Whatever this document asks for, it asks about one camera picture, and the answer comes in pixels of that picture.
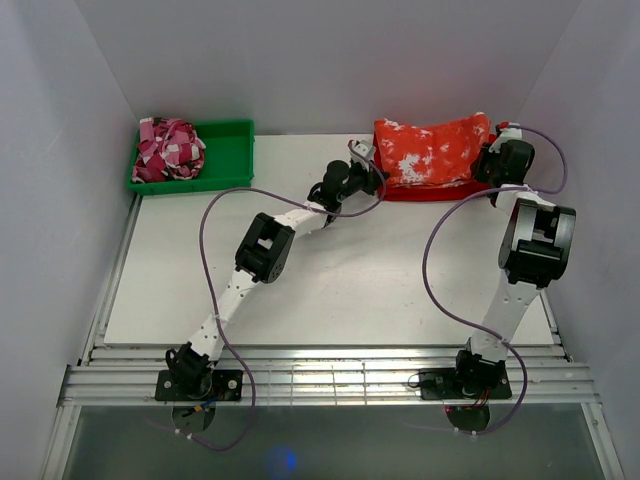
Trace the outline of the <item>red white tie-dye trousers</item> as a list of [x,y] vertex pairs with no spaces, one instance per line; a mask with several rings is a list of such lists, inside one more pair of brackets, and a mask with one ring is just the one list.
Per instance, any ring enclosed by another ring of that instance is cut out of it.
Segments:
[[471,116],[432,126],[414,126],[390,119],[374,122],[380,169],[387,185],[449,187],[471,180],[471,165],[489,141],[489,117]]

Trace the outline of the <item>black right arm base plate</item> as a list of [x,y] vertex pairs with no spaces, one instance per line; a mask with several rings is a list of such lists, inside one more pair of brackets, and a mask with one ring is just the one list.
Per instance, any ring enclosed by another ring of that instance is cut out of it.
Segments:
[[420,369],[418,386],[423,400],[507,400],[512,397],[505,376],[490,386],[485,381],[464,380],[453,367]]

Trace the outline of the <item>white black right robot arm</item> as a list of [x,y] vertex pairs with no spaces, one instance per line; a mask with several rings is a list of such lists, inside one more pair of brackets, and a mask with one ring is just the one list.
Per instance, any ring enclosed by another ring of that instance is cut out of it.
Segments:
[[486,398],[507,387],[508,346],[530,305],[568,265],[576,210],[546,201],[525,186],[534,156],[534,147],[523,140],[496,139],[482,147],[472,164],[472,177],[494,189],[491,203],[509,221],[498,254],[496,293],[451,373],[454,390],[465,398]]

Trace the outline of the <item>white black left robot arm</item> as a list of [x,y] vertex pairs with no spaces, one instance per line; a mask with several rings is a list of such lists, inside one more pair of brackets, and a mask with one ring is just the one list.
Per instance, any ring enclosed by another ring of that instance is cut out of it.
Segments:
[[254,217],[234,257],[234,270],[222,296],[212,299],[212,311],[199,329],[177,350],[166,352],[171,382],[190,399],[205,397],[212,387],[212,369],[226,347],[224,327],[246,296],[259,284],[275,282],[283,273],[296,239],[326,228],[348,215],[342,203],[363,192],[383,199],[390,174],[359,155],[350,162],[334,160],[303,203],[284,199],[295,208]]

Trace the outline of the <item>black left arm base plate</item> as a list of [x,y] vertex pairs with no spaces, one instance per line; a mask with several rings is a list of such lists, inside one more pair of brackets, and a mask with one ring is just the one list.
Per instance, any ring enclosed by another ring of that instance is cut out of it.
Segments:
[[154,399],[166,402],[238,401],[242,397],[241,370],[213,370],[189,383],[176,374],[162,370],[158,374]]

